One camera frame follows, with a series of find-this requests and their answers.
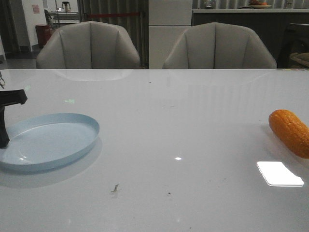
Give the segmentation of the dark wooden chair at right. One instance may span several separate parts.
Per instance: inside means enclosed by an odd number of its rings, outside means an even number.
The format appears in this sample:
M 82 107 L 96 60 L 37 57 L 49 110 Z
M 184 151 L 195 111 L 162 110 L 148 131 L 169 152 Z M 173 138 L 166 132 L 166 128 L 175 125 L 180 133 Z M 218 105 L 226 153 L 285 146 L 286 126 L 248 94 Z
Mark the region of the dark wooden chair at right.
M 277 60 L 278 68 L 290 67 L 292 53 L 309 51 L 309 25 L 290 23 L 283 34 L 281 49 Z

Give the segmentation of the background desk with kettle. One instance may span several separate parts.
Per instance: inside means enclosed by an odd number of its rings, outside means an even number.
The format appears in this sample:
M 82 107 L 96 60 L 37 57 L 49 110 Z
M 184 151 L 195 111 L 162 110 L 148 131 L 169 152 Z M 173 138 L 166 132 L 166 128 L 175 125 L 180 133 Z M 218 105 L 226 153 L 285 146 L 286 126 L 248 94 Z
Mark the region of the background desk with kettle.
M 52 29 L 80 22 L 77 0 L 44 0 L 46 23 Z

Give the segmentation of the beige upholstered chair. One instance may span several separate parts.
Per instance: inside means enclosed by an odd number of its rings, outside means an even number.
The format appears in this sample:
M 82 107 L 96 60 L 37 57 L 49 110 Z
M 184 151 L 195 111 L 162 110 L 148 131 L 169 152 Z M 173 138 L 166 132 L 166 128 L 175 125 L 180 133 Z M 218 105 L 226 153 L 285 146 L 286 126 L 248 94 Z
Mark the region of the beige upholstered chair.
M 277 63 L 250 28 L 212 22 L 185 29 L 163 69 L 275 69 Z
M 118 25 L 87 21 L 57 29 L 36 58 L 38 69 L 138 69 L 140 56 Z

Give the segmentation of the light blue round plate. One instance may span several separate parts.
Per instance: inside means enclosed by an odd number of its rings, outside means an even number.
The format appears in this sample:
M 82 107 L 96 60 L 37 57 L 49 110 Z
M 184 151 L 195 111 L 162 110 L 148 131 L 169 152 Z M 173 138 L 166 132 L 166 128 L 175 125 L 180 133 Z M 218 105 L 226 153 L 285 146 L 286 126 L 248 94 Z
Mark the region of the light blue round plate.
M 37 116 L 7 128 L 8 145 L 0 150 L 0 165 L 19 172 L 46 171 L 65 166 L 95 145 L 99 123 L 75 113 Z

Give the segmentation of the white cabinet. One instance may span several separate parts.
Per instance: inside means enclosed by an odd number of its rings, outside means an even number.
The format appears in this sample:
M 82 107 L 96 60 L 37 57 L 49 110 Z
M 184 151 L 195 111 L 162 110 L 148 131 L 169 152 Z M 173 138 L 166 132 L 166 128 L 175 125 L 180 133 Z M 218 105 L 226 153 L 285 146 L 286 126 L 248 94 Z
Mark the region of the white cabinet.
M 149 68 L 161 69 L 178 35 L 191 26 L 191 0 L 150 0 Z

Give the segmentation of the left beige upholstered chair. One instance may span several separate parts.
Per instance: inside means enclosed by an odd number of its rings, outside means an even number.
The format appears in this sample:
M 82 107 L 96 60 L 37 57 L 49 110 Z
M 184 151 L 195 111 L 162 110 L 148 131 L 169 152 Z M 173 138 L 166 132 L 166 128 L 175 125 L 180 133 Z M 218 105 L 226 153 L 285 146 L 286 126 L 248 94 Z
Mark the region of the left beige upholstered chair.
M 87 21 L 57 29 L 36 58 L 38 69 L 138 69 L 140 56 L 118 25 Z

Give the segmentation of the dark grey counter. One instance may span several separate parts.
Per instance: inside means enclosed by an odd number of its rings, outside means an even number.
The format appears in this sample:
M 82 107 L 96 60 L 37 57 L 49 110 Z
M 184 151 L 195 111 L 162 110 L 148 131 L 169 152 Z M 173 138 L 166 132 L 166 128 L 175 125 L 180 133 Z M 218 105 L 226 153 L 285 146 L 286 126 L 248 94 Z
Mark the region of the dark grey counter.
M 290 23 L 309 24 L 308 9 L 194 9 L 192 25 L 210 22 L 251 28 L 278 60 L 283 34 Z

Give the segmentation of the orange toy corn cob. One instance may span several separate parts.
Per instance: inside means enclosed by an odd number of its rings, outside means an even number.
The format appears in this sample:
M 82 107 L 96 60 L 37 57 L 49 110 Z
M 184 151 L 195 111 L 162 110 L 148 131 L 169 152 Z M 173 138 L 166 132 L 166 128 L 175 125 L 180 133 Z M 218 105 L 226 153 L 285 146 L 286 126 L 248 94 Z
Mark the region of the orange toy corn cob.
M 295 155 L 309 158 L 309 128 L 292 111 L 279 109 L 268 118 L 269 126 L 275 135 Z

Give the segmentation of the red barrier belt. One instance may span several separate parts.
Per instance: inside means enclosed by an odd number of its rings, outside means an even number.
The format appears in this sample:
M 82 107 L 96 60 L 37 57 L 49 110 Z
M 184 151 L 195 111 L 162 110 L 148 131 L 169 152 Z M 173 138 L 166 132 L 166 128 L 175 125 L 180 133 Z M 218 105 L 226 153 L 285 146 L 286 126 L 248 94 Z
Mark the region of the red barrier belt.
M 115 13 L 115 14 L 86 14 L 88 18 L 128 17 L 128 16 L 139 16 L 139 15 L 140 12 Z

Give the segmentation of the right beige upholstered chair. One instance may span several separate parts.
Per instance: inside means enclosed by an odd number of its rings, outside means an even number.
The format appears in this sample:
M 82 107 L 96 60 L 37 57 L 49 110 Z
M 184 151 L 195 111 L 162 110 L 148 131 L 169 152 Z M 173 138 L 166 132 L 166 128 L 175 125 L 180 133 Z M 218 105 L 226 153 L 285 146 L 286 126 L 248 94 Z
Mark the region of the right beige upholstered chair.
M 212 22 L 185 29 L 163 69 L 275 69 L 277 63 L 250 28 Z

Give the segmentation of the red bin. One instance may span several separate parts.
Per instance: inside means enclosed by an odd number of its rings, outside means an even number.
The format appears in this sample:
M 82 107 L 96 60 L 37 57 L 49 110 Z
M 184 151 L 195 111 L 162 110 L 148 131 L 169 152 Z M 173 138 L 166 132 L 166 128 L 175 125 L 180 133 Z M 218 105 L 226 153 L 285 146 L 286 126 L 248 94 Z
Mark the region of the red bin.
M 48 25 L 36 25 L 37 40 L 39 48 L 43 48 L 51 37 L 50 27 Z

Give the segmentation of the pink wall notice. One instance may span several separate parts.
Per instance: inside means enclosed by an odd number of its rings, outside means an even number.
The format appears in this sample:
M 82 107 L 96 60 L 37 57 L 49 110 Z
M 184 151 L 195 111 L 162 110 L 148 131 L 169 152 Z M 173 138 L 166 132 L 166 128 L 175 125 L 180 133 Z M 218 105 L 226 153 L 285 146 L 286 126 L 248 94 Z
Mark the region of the pink wall notice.
M 33 4 L 32 5 L 32 10 L 34 14 L 39 14 L 40 13 L 40 8 L 38 4 Z

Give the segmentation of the fruit bowl on counter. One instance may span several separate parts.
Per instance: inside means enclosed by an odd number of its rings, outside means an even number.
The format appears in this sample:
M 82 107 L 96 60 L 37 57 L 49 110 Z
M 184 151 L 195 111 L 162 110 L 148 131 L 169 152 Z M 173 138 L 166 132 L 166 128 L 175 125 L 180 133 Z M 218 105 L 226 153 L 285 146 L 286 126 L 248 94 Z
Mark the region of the fruit bowl on counter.
M 261 2 L 260 0 L 250 0 L 249 6 L 254 9 L 267 9 L 271 7 L 271 5 L 268 5 L 266 2 Z

